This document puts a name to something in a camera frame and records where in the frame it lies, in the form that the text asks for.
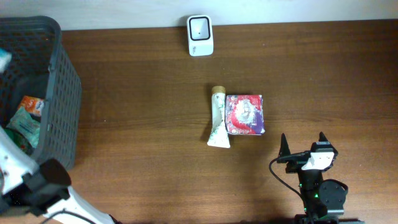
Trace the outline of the red purple tissue pack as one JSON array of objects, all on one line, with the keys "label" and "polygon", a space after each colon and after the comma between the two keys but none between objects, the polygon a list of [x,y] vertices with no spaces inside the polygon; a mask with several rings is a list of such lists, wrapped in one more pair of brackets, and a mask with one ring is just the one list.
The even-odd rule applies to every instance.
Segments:
[{"label": "red purple tissue pack", "polygon": [[228,134],[260,136],[265,133],[262,95],[227,95],[225,121]]}]

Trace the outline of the white tube with cork cap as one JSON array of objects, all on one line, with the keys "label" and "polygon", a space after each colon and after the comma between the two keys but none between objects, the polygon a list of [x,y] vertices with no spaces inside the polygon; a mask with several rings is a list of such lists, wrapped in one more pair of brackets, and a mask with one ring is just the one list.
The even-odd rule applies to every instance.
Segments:
[{"label": "white tube with cork cap", "polygon": [[211,133],[207,145],[212,147],[230,148],[228,132],[225,123],[226,89],[214,86],[211,89]]}]

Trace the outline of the teal wipes packet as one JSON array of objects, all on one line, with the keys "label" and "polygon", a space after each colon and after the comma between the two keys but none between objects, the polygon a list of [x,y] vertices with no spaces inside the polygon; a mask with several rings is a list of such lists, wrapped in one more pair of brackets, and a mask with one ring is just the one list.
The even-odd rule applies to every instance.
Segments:
[{"label": "teal wipes packet", "polygon": [[10,119],[7,128],[13,129],[24,136],[33,148],[39,143],[40,123],[34,120],[24,109],[19,108]]}]

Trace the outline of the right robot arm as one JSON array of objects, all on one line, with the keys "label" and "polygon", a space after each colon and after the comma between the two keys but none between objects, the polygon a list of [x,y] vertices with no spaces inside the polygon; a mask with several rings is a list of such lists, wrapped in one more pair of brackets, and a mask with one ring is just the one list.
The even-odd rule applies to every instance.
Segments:
[{"label": "right robot arm", "polygon": [[272,165],[276,162],[286,165],[286,173],[298,175],[299,191],[277,175],[274,176],[303,202],[304,213],[296,215],[293,223],[362,223],[358,219],[340,219],[345,212],[344,204],[349,188],[335,179],[323,178],[323,173],[333,167],[337,156],[338,151],[322,132],[310,150],[294,154],[289,149],[285,134],[281,135],[279,154],[269,163],[269,170],[274,173]]}]

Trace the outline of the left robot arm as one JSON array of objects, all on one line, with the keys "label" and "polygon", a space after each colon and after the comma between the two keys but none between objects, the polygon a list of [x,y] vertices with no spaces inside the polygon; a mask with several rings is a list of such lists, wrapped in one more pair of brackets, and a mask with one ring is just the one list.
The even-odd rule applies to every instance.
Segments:
[{"label": "left robot arm", "polygon": [[115,224],[117,219],[84,200],[56,159],[39,165],[1,130],[1,216],[27,214],[64,224]]}]

